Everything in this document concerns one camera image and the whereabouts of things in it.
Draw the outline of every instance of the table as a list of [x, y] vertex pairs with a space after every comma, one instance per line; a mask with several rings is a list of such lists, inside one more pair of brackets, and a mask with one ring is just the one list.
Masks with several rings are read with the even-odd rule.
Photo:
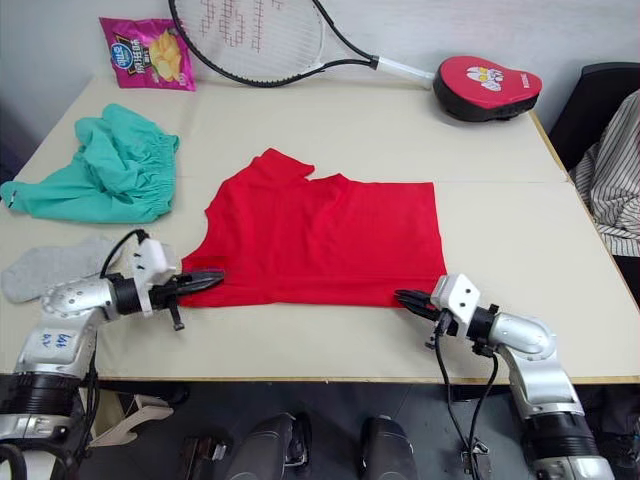
[[[545, 320], [574, 382], [640, 381], [640, 314], [529, 115], [463, 124], [437, 110], [429, 93], [395, 86], [312, 80], [265, 91], [222, 82], [191, 94], [120, 90], [96, 79], [18, 179], [36, 182], [67, 164], [77, 148], [73, 122], [110, 102], [181, 137], [173, 211], [145, 226], [179, 257], [204, 237], [203, 210], [221, 181], [270, 146], [315, 164], [316, 177], [433, 180], [450, 272], [466, 273], [485, 305]], [[131, 228], [33, 219], [4, 206], [0, 224], [0, 268], [32, 246], [73, 244], [96, 232], [117, 238]], [[182, 316], [179, 333], [167, 312], [107, 325], [97, 355], [102, 378], [441, 381], [423, 346], [431, 327], [404, 310], [276, 304], [183, 309]], [[39, 318], [37, 302], [0, 297], [0, 371], [13, 369]], [[489, 364], [468, 344], [448, 338], [444, 351], [454, 381], [488, 375]], [[498, 381], [506, 376], [503, 366]]]

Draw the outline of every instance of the striped shirt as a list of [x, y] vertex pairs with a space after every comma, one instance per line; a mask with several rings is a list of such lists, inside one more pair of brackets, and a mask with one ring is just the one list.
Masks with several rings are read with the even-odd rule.
[[622, 102], [600, 141], [570, 172], [605, 244], [626, 257], [640, 257], [639, 92]]

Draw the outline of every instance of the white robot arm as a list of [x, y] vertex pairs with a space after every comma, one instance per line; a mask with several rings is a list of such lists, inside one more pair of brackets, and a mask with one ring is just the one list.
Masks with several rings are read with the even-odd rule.
[[108, 258], [100, 278], [57, 285], [41, 298], [42, 319], [24, 343], [8, 395], [0, 403], [0, 461], [7, 456], [14, 465], [24, 464], [21, 451], [39, 450], [57, 456], [66, 469], [77, 467], [79, 458], [61, 458], [64, 452], [57, 446], [72, 428], [78, 388], [91, 377], [100, 326], [120, 315], [148, 316], [169, 309], [174, 329], [181, 330], [177, 298], [213, 287], [224, 278], [220, 270], [175, 275], [173, 252], [143, 230], [132, 231], [116, 249], [133, 234], [138, 237], [133, 278], [107, 275]]
[[474, 342], [509, 366], [511, 391], [531, 444], [539, 480], [613, 480], [587, 426], [584, 410], [556, 352], [556, 335], [542, 321], [478, 307], [479, 290], [462, 274], [440, 277], [431, 295], [398, 290], [398, 301], [435, 322], [434, 335]]

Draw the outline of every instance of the pink chip bag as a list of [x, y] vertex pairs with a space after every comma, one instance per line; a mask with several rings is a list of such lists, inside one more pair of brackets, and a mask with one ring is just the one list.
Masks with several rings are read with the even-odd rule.
[[189, 49], [173, 20], [100, 18], [120, 88], [195, 90]]

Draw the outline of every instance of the table edge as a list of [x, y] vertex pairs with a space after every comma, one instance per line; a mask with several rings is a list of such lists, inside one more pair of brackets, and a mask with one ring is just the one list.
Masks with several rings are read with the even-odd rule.
[[[311, 382], [311, 383], [416, 383], [442, 384], [440, 377], [110, 377], [101, 376], [103, 381], [131, 381], [131, 382]], [[612, 376], [612, 377], [574, 377], [574, 385], [591, 384], [640, 384], [640, 375]], [[452, 384], [482, 385], [486, 378], [452, 378]], [[497, 379], [496, 385], [508, 385], [509, 379]]]
[[556, 161], [556, 164], [558, 165], [558, 168], [560, 168], [562, 173], [564, 173], [565, 181], [570, 181], [571, 177], [569, 176], [569, 172], [567, 172], [567, 169], [564, 166], [564, 163], [562, 163], [562, 160], [560, 159], [560, 156], [558, 155], [558, 152], [556, 152], [555, 147], [551, 143], [551, 140], [549, 139], [549, 136], [547, 135], [547, 132], [545, 132], [544, 127], [542, 126], [542, 123], [540, 123], [540, 119], [538, 118], [538, 114], [536, 114], [536, 112], [534, 112], [533, 110], [530, 110], [529, 111], [529, 117], [533, 121], [533, 124], [536, 126], [536, 130], [538, 130], [538, 135], [540, 135], [540, 138], [542, 138], [542, 141], [544, 142], [545, 146], [547, 147], [547, 150], [549, 151], [549, 153], [551, 154], [553, 159]]

